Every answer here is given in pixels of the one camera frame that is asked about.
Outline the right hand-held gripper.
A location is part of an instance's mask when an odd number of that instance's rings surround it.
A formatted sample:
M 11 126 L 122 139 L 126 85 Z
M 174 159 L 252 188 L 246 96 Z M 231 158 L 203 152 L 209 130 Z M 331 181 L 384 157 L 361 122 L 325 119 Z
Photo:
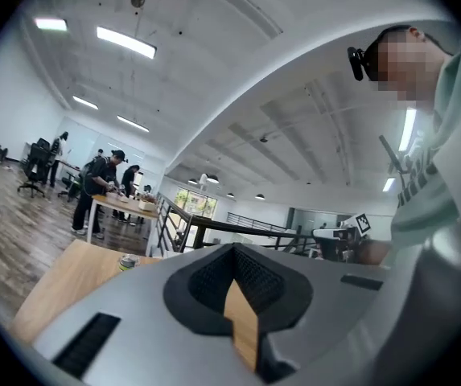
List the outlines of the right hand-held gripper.
M 334 228 L 313 229 L 311 235 L 324 260 L 356 262 L 360 244 L 370 231 L 368 217 L 362 213 L 338 221 Z

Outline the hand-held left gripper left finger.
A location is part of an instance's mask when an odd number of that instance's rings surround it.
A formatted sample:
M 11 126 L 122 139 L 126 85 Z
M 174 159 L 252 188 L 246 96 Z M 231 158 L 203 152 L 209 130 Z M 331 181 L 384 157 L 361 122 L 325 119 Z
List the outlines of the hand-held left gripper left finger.
M 224 314 L 236 255 L 224 244 L 110 278 L 36 337 L 42 357 L 86 386 L 262 386 L 233 343 Z

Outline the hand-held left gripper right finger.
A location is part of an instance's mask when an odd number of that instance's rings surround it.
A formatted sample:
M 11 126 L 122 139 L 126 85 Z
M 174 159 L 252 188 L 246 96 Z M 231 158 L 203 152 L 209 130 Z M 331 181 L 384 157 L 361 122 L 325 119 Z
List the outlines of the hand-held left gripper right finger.
M 233 246 L 258 317 L 257 363 L 233 386 L 388 386 L 399 272 Z

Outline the person's right forearm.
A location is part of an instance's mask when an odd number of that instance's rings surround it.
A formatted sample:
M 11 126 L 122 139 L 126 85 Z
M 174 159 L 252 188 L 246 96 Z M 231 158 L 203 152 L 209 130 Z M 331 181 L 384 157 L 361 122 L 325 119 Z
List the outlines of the person's right forearm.
M 362 265 L 380 265 L 392 245 L 382 240 L 363 240 L 358 249 L 357 260 Z

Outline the clear water bottle green band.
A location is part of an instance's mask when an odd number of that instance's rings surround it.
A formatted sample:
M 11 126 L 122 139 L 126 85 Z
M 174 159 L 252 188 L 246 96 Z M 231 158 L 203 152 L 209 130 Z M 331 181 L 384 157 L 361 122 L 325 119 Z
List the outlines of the clear water bottle green band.
M 124 254 L 119 259 L 119 269 L 121 271 L 131 270 L 140 264 L 140 257 L 134 254 Z

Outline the person's green printed t-shirt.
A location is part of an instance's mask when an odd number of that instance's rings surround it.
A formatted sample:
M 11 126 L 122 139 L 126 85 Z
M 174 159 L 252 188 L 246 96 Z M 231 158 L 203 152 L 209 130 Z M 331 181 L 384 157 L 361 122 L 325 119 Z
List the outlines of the person's green printed t-shirt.
M 442 69 L 431 131 L 415 143 L 410 180 L 398 195 L 383 265 L 461 220 L 461 51 Z

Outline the black chest-mounted display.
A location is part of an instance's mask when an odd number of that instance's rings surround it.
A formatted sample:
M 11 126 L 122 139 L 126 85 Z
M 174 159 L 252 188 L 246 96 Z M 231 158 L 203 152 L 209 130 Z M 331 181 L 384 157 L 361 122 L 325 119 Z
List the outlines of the black chest-mounted display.
M 385 136 L 380 135 L 379 140 L 382 146 L 384 147 L 387 155 L 389 156 L 388 173 L 392 174 L 393 172 L 397 172 L 400 175 L 407 174 L 408 171 L 402 167 L 401 160 L 399 159 L 398 155 L 393 151 L 390 144 L 385 139 Z

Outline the light wooden table white legs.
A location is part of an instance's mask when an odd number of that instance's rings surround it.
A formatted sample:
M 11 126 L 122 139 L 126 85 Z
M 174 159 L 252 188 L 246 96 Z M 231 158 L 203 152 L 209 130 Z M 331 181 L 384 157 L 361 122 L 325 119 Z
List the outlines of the light wooden table white legs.
M 74 240 L 35 285 L 15 315 L 9 332 L 25 343 L 62 311 L 121 272 L 122 253 Z M 224 316 L 233 323 L 233 344 L 248 368 L 257 362 L 257 316 L 234 281 L 227 292 Z
M 91 209 L 88 218 L 88 228 L 86 232 L 86 241 L 90 244 L 93 237 L 93 223 L 96 218 L 96 209 L 97 207 L 107 207 L 108 209 L 115 209 L 118 211 L 123 211 L 132 216 L 141 217 L 145 220 L 148 220 L 150 225 L 148 227 L 148 237 L 146 238 L 145 244 L 145 255 L 147 257 L 153 256 L 153 247 L 156 245 L 156 239 L 153 237 L 154 232 L 156 231 L 156 226 L 158 225 L 158 213 L 156 211 L 140 211 L 138 209 L 139 200 L 135 199 L 126 199 L 123 200 L 123 196 L 115 195 L 109 193 L 107 195 L 94 195 L 93 201 L 91 204 Z

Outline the black metal railing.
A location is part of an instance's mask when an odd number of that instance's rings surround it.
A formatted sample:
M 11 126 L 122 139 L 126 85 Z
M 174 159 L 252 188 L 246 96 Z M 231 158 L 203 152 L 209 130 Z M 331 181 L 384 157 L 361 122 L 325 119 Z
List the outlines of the black metal railing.
M 233 242 L 306 257 L 316 257 L 322 247 L 312 235 L 256 223 L 233 213 L 225 222 L 189 214 L 166 196 L 158 195 L 158 220 L 150 230 L 150 255 L 165 257 Z

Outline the thin stair railing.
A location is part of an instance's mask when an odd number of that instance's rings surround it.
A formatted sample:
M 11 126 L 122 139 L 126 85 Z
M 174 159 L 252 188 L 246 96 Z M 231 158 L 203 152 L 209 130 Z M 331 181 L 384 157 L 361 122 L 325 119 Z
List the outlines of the thin stair railing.
M 277 226 L 275 224 L 266 223 L 260 220 L 255 220 L 246 216 L 229 212 L 226 218 L 227 224 L 233 224 L 244 228 L 252 228 L 257 230 L 264 230 L 268 232 L 285 232 L 286 228 Z

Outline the large glass window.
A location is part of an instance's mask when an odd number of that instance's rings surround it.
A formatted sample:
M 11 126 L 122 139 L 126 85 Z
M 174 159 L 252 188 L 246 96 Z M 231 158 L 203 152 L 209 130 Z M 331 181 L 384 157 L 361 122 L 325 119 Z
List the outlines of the large glass window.
M 212 219 L 216 210 L 217 200 L 179 187 L 174 203 L 188 214 Z

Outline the black office chair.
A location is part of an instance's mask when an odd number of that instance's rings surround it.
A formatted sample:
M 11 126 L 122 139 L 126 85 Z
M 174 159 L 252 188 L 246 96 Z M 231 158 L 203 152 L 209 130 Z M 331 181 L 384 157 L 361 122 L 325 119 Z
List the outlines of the black office chair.
M 40 185 L 43 185 L 46 178 L 47 169 L 51 157 L 50 143 L 44 139 L 39 139 L 36 143 L 32 143 L 30 152 L 27 155 L 27 160 L 23 165 L 23 173 L 26 175 L 26 181 L 17 187 L 19 193 L 22 189 L 29 189 L 31 197 L 35 196 L 35 192 L 45 196 Z

